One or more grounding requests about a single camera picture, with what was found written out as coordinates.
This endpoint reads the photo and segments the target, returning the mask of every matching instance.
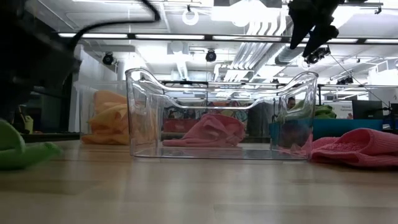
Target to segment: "computer monitor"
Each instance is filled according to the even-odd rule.
[[[383,119],[381,101],[353,100],[354,119]]]
[[[391,103],[391,113],[398,116],[398,103]]]

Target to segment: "wooden table surface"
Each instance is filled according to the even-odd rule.
[[[396,172],[59,145],[61,158],[0,172],[1,224],[398,223]]]

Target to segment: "black cable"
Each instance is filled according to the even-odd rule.
[[[44,96],[51,96],[51,97],[58,98],[58,99],[68,99],[66,96],[52,94],[52,93],[48,93],[48,92],[44,92],[44,91],[40,91],[40,90],[36,90],[36,89],[33,89],[32,92],[38,93],[38,94],[44,95]]]
[[[79,40],[83,37],[83,34],[87,33],[88,31],[92,29],[96,29],[99,27],[104,27],[104,26],[110,26],[110,25],[116,25],[116,24],[140,24],[140,23],[155,23],[160,21],[160,14],[159,11],[153,6],[148,0],[141,0],[144,5],[149,8],[153,15],[153,19],[143,19],[143,20],[136,20],[136,21],[130,21],[130,20],[123,20],[123,21],[108,21],[108,22],[100,22],[97,24],[93,24],[90,26],[86,26],[79,30],[79,32],[76,33],[75,36],[72,37],[69,43],[69,49],[74,50],[75,47],[77,46],[77,43]]]
[[[382,101],[378,96],[376,96],[374,93],[372,93],[372,91],[368,88],[366,88],[362,83],[360,83],[354,76],[352,76],[351,74],[349,74],[349,72],[347,71],[347,69],[344,68],[344,66],[342,66],[339,61],[337,61],[334,56],[332,54],[330,54],[330,56],[336,61],[336,63],[342,68],[344,69],[344,71],[348,74],[349,77],[351,77],[353,80],[355,80],[356,82],[358,82],[360,85],[363,86],[363,88],[365,88],[365,90],[367,90],[370,94],[372,94],[374,97],[376,97],[378,100],[380,100],[382,103],[384,103],[388,108],[390,108],[390,106],[385,103],[384,101]]]

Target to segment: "poster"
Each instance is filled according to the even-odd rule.
[[[336,119],[353,119],[353,104],[351,102],[330,102],[324,104],[333,107],[333,111],[336,114]]]

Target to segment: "fluorescent light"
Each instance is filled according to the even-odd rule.
[[[213,36],[213,40],[248,40],[248,41],[269,41],[269,42],[280,42],[281,37],[261,37],[261,36],[249,36],[244,35],[216,35]]]
[[[307,44],[298,44],[297,47],[305,47]]]
[[[138,1],[130,1],[130,0],[72,0],[74,2],[109,2],[109,3],[135,3]]]
[[[199,97],[173,97],[175,100],[204,100],[204,98]]]
[[[398,44],[398,39],[367,39],[367,44]]]
[[[60,37],[74,37],[75,33],[59,33]],[[83,34],[83,38],[126,39],[127,34]]]
[[[137,39],[204,40],[204,35],[136,34]]]
[[[358,39],[353,38],[333,38],[328,43],[357,43]]]
[[[307,43],[310,39],[309,38],[304,38],[303,39],[303,43]],[[328,43],[331,44],[335,44],[335,43],[357,43],[358,39],[354,39],[354,38],[333,38],[331,40],[328,41]]]
[[[323,87],[358,87],[358,88],[362,88],[361,85],[324,85]]]

